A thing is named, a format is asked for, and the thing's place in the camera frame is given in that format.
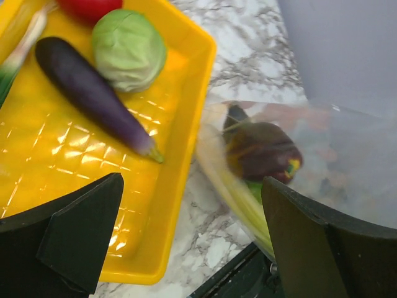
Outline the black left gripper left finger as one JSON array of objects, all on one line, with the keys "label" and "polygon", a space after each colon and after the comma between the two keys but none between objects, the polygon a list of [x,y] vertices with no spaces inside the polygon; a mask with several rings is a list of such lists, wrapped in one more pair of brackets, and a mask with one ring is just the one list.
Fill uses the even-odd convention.
[{"label": "black left gripper left finger", "polygon": [[1,219],[1,297],[95,293],[123,187],[122,175],[110,173]]}]

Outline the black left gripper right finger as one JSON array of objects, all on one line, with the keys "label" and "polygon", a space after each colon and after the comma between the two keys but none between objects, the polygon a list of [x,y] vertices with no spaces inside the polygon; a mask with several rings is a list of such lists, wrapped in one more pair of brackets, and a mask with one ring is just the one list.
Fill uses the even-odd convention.
[{"label": "black left gripper right finger", "polygon": [[396,229],[265,178],[262,205],[286,297],[396,297]]}]

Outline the green celery stalk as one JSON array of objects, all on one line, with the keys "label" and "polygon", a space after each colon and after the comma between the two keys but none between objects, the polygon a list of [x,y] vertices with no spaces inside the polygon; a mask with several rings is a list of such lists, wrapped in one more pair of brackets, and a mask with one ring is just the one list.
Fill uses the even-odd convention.
[{"label": "green celery stalk", "polygon": [[196,147],[198,162],[220,196],[244,225],[244,230],[272,261],[275,259],[262,205],[246,184],[233,175],[218,147]]}]

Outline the clear pink-dotted zip bag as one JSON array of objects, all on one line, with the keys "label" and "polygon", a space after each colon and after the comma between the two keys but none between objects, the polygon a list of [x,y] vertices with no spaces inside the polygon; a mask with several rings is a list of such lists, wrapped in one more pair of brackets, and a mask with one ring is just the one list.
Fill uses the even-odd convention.
[{"label": "clear pink-dotted zip bag", "polygon": [[[222,131],[231,104],[239,105],[253,122],[279,126],[300,150],[303,166],[285,184],[289,188],[353,217],[396,227],[395,115],[368,114],[333,104],[213,104],[203,113],[197,145],[218,147],[225,162]],[[262,182],[236,177],[262,205]]]}]

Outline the dark purple round fruit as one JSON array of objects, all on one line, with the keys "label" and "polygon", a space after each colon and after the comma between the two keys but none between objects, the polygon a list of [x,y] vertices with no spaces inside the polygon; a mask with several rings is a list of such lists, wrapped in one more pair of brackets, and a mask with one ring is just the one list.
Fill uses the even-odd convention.
[{"label": "dark purple round fruit", "polygon": [[279,126],[253,122],[237,104],[228,106],[222,136],[230,171],[246,181],[271,177],[288,184],[303,166],[303,155]]}]

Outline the purple eggplant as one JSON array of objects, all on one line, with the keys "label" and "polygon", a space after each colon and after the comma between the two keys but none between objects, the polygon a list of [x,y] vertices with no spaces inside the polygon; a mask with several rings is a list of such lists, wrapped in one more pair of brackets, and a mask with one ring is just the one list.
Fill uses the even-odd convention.
[{"label": "purple eggplant", "polygon": [[44,74],[74,107],[135,153],[164,162],[153,137],[105,78],[69,42],[44,37],[36,42],[34,52]]}]

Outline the red tomato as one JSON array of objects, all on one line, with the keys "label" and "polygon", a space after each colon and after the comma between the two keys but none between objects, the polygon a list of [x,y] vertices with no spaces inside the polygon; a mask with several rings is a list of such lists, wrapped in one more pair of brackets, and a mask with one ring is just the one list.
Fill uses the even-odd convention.
[{"label": "red tomato", "polygon": [[58,0],[57,3],[68,14],[92,22],[123,6],[122,0]]}]

